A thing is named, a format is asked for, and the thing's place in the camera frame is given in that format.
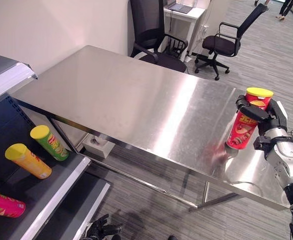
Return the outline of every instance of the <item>shoe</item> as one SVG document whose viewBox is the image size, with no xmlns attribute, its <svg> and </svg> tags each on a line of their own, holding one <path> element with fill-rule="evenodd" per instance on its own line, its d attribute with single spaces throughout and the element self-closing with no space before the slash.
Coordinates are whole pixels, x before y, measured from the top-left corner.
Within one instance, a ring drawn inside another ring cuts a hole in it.
<svg viewBox="0 0 293 240">
<path fill-rule="evenodd" d="M 168 237 L 167 240 L 178 240 L 178 239 L 175 236 L 171 235 L 171 236 Z"/>
<path fill-rule="evenodd" d="M 111 240 L 121 240 L 121 237 L 119 235 L 114 235 Z"/>
</svg>

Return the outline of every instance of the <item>laptop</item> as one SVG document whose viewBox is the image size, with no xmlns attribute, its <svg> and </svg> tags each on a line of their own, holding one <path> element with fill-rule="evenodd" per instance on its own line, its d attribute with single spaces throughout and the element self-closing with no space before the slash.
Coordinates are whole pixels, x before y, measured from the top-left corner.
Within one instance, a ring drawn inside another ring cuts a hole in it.
<svg viewBox="0 0 293 240">
<path fill-rule="evenodd" d="M 165 7 L 169 10 L 176 11 L 176 12 L 183 13 L 183 14 L 187 14 L 193 8 L 191 6 L 179 4 L 179 3 L 177 3 L 177 0 L 167 0 Z"/>
</svg>

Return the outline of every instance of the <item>black shelf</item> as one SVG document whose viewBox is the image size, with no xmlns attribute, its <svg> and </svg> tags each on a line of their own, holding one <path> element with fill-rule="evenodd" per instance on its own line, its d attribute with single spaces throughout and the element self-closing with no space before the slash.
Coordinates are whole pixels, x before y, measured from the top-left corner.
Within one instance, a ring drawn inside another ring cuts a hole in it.
<svg viewBox="0 0 293 240">
<path fill-rule="evenodd" d="M 0 216 L 0 240 L 31 240 L 79 179 L 90 159 L 70 152 L 65 161 L 45 160 L 52 174 L 38 179 L 19 168 L 0 188 L 0 193 L 26 204 L 18 218 Z"/>
<path fill-rule="evenodd" d="M 97 211 L 110 184 L 84 173 L 36 240 L 78 240 Z"/>
</svg>

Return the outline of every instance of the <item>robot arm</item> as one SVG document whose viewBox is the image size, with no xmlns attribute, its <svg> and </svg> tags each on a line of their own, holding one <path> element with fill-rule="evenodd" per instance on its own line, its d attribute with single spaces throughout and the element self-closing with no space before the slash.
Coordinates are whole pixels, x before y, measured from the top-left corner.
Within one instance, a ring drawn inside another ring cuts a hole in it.
<svg viewBox="0 0 293 240">
<path fill-rule="evenodd" d="M 254 149 L 264 151 L 265 160 L 274 167 L 274 175 L 284 190 L 293 216 L 293 137 L 287 134 L 287 119 L 278 103 L 271 99 L 266 111 L 246 101 L 243 95 L 237 108 L 258 121 L 259 137 Z M 290 224 L 293 236 L 293 223 Z"/>
</svg>

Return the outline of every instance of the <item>pink chip can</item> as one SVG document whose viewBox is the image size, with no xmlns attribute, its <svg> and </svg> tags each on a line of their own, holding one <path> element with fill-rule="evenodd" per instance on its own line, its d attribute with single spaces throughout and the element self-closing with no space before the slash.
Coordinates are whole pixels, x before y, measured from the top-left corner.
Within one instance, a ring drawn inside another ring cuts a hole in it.
<svg viewBox="0 0 293 240">
<path fill-rule="evenodd" d="M 26 204 L 0 194 L 0 215 L 9 218 L 18 218 L 26 209 Z"/>
</svg>

